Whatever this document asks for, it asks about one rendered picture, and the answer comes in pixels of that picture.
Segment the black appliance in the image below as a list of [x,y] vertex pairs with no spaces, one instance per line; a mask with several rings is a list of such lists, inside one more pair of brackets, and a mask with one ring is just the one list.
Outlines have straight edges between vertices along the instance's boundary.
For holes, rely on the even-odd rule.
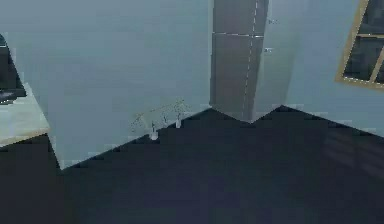
[[0,105],[12,104],[17,98],[26,96],[7,42],[0,34]]

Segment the wooden framed window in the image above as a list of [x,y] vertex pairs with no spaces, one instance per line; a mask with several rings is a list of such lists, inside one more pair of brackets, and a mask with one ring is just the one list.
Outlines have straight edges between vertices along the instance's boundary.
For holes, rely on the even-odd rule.
[[359,0],[335,81],[384,91],[384,0]]

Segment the grey fridge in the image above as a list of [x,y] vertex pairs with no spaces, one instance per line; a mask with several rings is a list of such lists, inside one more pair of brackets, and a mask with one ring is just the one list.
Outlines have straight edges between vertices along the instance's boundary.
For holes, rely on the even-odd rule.
[[252,123],[284,104],[309,1],[213,0],[213,109]]

